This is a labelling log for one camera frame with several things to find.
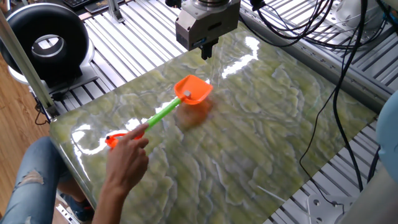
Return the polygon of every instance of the green marble surface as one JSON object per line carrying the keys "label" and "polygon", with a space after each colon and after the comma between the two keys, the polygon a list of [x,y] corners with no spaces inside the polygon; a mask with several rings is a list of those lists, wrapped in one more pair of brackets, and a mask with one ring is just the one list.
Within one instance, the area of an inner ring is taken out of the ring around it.
{"label": "green marble surface", "polygon": [[[130,192],[122,223],[262,223],[281,202],[256,186],[287,199],[308,180],[298,160],[334,86],[242,24],[220,38],[213,58],[187,52],[56,118],[51,136],[95,206],[105,137],[144,123],[174,99],[174,84],[188,74],[214,86],[214,107],[199,127],[178,128],[174,111],[146,133],[149,169]],[[375,116],[343,92],[338,111],[349,139]],[[342,147],[330,104],[305,167],[316,173]]]}

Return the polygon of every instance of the plastic toy shovel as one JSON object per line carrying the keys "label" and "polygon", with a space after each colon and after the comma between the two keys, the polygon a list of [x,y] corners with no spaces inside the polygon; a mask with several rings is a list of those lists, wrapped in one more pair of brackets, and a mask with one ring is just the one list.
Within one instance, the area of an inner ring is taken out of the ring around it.
{"label": "plastic toy shovel", "polygon": [[[168,115],[180,103],[184,102],[188,105],[197,105],[201,103],[210,94],[212,89],[212,85],[207,84],[205,81],[194,75],[188,75],[174,86],[174,92],[177,98],[173,100],[169,105],[167,105],[164,109],[162,109],[159,113],[155,114],[153,117],[147,120],[147,124],[149,124],[149,127],[146,129],[146,131],[153,127],[153,125],[159,122],[164,116]],[[112,136],[107,136],[105,142],[110,148],[114,148],[118,143],[118,139],[116,139],[116,137],[121,137],[124,135],[125,134],[115,134]],[[140,139],[143,135],[144,133],[136,137],[136,139]]]}

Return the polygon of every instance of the ripped jeans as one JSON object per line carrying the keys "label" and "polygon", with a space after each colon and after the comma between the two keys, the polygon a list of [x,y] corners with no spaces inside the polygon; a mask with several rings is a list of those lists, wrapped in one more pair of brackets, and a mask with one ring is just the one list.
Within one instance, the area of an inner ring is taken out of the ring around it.
{"label": "ripped jeans", "polygon": [[72,178],[49,137],[29,146],[0,224],[51,224],[59,182]]}

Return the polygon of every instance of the green shovel handle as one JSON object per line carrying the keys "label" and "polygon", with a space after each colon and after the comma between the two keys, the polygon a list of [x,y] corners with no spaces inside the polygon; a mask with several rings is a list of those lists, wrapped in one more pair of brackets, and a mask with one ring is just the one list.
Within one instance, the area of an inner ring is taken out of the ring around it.
{"label": "green shovel handle", "polygon": [[164,116],[168,115],[180,103],[181,103],[181,99],[176,98],[175,100],[173,100],[173,102],[171,102],[171,104],[167,105],[159,113],[155,114],[153,117],[151,117],[149,120],[147,120],[149,127],[146,129],[146,131],[150,130],[150,128],[153,127],[153,125],[158,123],[162,118],[164,118]]}

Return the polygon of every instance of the human hand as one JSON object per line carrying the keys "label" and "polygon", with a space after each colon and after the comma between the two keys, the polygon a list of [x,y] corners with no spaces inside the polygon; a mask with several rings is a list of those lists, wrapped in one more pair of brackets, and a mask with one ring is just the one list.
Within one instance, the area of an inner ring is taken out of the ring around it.
{"label": "human hand", "polygon": [[6,13],[7,12],[7,5],[6,5],[6,2],[4,1],[1,1],[0,2],[0,10],[1,10],[1,12],[2,13]]}
{"label": "human hand", "polygon": [[149,159],[144,148],[149,140],[147,138],[134,140],[147,128],[148,124],[139,125],[120,139],[108,154],[104,185],[108,190],[116,191],[121,197],[127,197],[147,170]]}

